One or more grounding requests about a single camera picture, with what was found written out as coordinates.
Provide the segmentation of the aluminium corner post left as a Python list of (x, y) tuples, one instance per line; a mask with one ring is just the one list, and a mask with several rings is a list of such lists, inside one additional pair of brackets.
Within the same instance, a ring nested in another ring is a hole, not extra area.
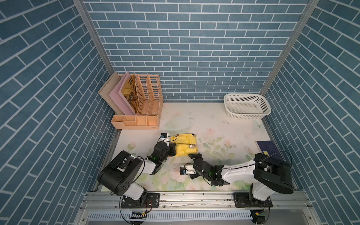
[(101, 39), (96, 31), (95, 25), (92, 22), (92, 19), (90, 17), (90, 14), (86, 8), (86, 5), (84, 1), (82, 0), (73, 0), (73, 3), (101, 57), (101, 60), (103, 61), (109, 75), (112, 75), (115, 71), (113, 69), (113, 66), (111, 65), (111, 62), (109, 60), (109, 57), (106, 53), (106, 50), (101, 42)]

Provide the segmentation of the yellow cartoon pillowcase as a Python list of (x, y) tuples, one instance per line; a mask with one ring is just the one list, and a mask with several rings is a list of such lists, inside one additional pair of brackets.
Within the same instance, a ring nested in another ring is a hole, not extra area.
[(171, 137), (171, 143), (175, 144), (175, 157), (185, 157), (189, 154), (198, 153), (196, 134), (177, 134), (175, 137)]

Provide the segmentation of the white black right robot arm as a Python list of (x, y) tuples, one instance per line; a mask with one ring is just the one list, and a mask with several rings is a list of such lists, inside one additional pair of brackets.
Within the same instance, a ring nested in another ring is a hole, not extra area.
[(204, 161), (202, 155), (189, 154), (194, 162), (186, 163), (180, 167), (181, 175), (188, 175), (190, 179), (202, 177), (209, 185), (222, 187), (231, 183), (251, 180), (246, 205), (271, 206), (269, 197), (274, 193), (292, 194), (294, 187), (291, 178), (292, 165), (286, 161), (267, 156), (262, 153), (255, 158), (235, 166), (217, 165), (212, 166)]

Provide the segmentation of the dark blue book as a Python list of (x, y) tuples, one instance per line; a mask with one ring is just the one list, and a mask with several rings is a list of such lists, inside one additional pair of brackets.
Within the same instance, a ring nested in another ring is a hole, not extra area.
[(268, 155), (268, 156), (272, 156), (273, 158), (276, 158), (276, 159), (282, 159), (282, 157), (273, 141), (271, 141), (271, 140), (256, 141), (256, 144), (261, 153)]

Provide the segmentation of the yellow black patterned book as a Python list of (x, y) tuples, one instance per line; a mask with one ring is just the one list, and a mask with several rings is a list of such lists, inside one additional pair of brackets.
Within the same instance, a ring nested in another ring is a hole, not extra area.
[(134, 113), (136, 114), (139, 109), (139, 100), (136, 89), (136, 77), (135, 75), (131, 75), (126, 81), (124, 86), (121, 89), (121, 92)]

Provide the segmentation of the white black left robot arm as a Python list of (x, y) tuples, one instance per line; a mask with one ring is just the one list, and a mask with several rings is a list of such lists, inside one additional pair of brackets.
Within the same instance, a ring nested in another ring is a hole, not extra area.
[(129, 200), (135, 208), (143, 207), (147, 202), (147, 189), (136, 180), (141, 174), (155, 175), (169, 157), (176, 155), (175, 146), (172, 142), (158, 142), (147, 158), (121, 151), (99, 173), (97, 180), (112, 193)]

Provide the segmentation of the beige board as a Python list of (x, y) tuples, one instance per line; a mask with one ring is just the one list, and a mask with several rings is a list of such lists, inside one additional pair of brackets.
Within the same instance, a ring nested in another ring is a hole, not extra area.
[(114, 110), (117, 115), (124, 115), (124, 113), (119, 109), (119, 107), (114, 103), (114, 101), (110, 98), (109, 94), (117, 85), (117, 83), (121, 80), (121, 75), (117, 72), (114, 72), (107, 81), (103, 84), (103, 86), (98, 91), (99, 95), (104, 99), (104, 101)]

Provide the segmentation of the aluminium corner post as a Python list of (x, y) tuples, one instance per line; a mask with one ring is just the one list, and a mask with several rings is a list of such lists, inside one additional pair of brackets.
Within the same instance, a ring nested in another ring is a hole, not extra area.
[(269, 76), (264, 83), (263, 88), (260, 91), (260, 95), (265, 96), (266, 92), (269, 90), (271, 84), (277, 77), (281, 67), (283, 66), (286, 58), (288, 57), (289, 53), (291, 52), (293, 46), (295, 45), (298, 37), (300, 36), (302, 30), (304, 29), (305, 25), (307, 24), (308, 20), (310, 19), (311, 15), (313, 14), (316, 6), (319, 4), (319, 0), (310, 0), (308, 1), (306, 7), (302, 15), (299, 18), (299, 21), (295, 25), (289, 39), (287, 40), (284, 49), (279, 55), (278, 60), (274, 64), (272, 71), (269, 73)]
[(101, 39), (96, 31), (95, 25), (92, 22), (92, 19), (90, 17), (90, 14), (86, 8), (86, 5), (84, 1), (82, 0), (73, 0), (73, 3), (101, 57), (101, 60), (103, 61), (109, 75), (112, 75), (115, 71), (113, 69), (113, 66), (111, 65), (111, 62), (109, 60), (109, 57), (106, 53), (106, 50), (101, 42)]

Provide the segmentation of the pink board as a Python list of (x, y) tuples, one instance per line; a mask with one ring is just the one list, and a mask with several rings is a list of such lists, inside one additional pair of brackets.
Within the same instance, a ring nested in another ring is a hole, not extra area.
[(124, 115), (136, 114), (133, 107), (130, 105), (130, 103), (122, 93), (122, 88), (125, 87), (126, 81), (128, 81), (130, 77), (130, 73), (126, 72), (109, 94), (112, 101), (122, 111), (122, 113), (124, 113)]

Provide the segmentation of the green circuit board left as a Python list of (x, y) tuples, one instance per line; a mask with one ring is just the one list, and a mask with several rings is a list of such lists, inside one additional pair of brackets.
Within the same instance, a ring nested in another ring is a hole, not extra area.
[(146, 219), (147, 218), (147, 212), (131, 212), (129, 219), (135, 220), (135, 219)]

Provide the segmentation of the green circuit board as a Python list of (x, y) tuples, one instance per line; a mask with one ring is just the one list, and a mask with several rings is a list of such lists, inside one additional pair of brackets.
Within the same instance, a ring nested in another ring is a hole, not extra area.
[(135, 219), (146, 219), (147, 218), (147, 212), (131, 212), (129, 219), (135, 220)]
[(268, 215), (268, 213), (266, 213), (265, 211), (252, 211), (252, 217), (253, 218), (257, 218), (257, 217), (266, 217)]

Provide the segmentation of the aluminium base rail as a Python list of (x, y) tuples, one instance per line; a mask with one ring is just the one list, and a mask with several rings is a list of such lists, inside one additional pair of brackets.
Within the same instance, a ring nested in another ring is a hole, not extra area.
[[(252, 211), (267, 225), (319, 225), (313, 204), (304, 191), (273, 194), (271, 206), (241, 203), (235, 191), (150, 192), (151, 202), (142, 209), (125, 206), (126, 200), (108, 192), (88, 192), (75, 219), (76, 225), (251, 225)], [(147, 218), (129, 219), (131, 212), (147, 212)]]

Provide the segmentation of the orange plastic file organizer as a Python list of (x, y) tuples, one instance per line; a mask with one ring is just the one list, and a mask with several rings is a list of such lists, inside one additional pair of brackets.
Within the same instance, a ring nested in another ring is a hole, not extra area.
[(163, 106), (159, 75), (135, 75), (139, 109), (135, 115), (114, 115), (112, 125), (124, 130), (157, 130)]

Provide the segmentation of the green circuit board right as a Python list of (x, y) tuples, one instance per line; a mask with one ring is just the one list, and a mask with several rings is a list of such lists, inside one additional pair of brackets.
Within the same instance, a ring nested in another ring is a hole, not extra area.
[(252, 211), (252, 217), (253, 218), (257, 218), (257, 217), (266, 217), (268, 215), (268, 213), (266, 213), (265, 211)]

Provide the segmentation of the aluminium corner post right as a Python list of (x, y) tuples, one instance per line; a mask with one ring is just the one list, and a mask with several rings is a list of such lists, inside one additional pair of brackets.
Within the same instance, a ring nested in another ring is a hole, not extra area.
[(269, 90), (271, 84), (277, 77), (281, 67), (283, 66), (286, 58), (288, 57), (289, 53), (291, 52), (293, 46), (295, 45), (298, 37), (300, 36), (302, 30), (304, 29), (305, 25), (307, 24), (308, 20), (310, 19), (311, 15), (313, 14), (316, 6), (319, 4), (319, 0), (310, 0), (308, 1), (306, 7), (302, 15), (299, 18), (299, 21), (295, 25), (289, 39), (287, 40), (284, 49), (279, 55), (278, 60), (274, 64), (272, 71), (269, 73), (269, 76), (264, 83), (263, 88), (260, 91), (260, 95), (265, 96), (266, 92)]

